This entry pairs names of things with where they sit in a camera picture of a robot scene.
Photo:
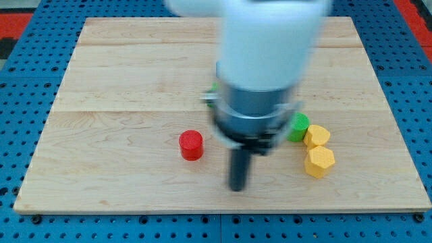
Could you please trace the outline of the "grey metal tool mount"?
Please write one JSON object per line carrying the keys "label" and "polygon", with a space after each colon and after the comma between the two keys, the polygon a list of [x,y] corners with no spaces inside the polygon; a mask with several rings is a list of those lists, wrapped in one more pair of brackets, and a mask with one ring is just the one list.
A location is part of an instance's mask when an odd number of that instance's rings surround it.
{"label": "grey metal tool mount", "polygon": [[219,79],[219,100],[210,108],[215,132],[230,149],[246,149],[267,155],[289,132],[289,123],[300,108],[290,102],[293,86],[282,89],[250,90],[222,79],[220,63],[215,64]]}

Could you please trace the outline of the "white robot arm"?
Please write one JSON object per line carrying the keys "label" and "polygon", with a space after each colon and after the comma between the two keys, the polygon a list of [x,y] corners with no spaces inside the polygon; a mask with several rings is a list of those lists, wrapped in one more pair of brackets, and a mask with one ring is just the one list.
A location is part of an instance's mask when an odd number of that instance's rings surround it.
{"label": "white robot arm", "polygon": [[221,20],[218,87],[203,95],[216,133],[230,149],[229,188],[245,188],[253,155],[267,155],[291,132],[302,78],[331,1],[166,0],[181,17]]}

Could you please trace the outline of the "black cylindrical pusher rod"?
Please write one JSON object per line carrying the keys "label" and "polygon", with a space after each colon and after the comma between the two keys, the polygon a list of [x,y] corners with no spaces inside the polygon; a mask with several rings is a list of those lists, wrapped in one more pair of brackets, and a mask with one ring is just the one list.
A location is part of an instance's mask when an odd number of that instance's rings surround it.
{"label": "black cylindrical pusher rod", "polygon": [[245,189],[252,153],[246,149],[230,151],[228,185],[234,192]]}

